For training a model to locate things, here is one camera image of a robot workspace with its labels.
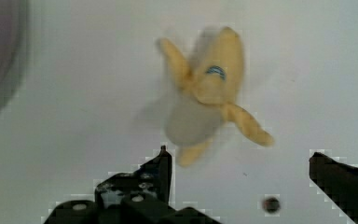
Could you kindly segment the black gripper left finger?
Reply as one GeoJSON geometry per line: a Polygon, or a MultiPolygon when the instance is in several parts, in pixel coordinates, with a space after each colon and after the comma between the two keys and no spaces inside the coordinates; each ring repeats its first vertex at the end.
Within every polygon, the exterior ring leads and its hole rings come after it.
{"type": "Polygon", "coordinates": [[[137,170],[98,184],[92,201],[56,205],[43,224],[221,224],[191,206],[169,206],[171,183],[172,155],[161,147],[137,170]]]}

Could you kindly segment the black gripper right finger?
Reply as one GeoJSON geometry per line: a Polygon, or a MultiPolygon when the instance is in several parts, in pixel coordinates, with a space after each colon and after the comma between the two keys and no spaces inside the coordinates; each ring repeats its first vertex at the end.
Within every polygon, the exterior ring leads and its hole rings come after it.
{"type": "Polygon", "coordinates": [[[355,224],[358,224],[358,167],[315,152],[309,158],[310,180],[355,224]]]}

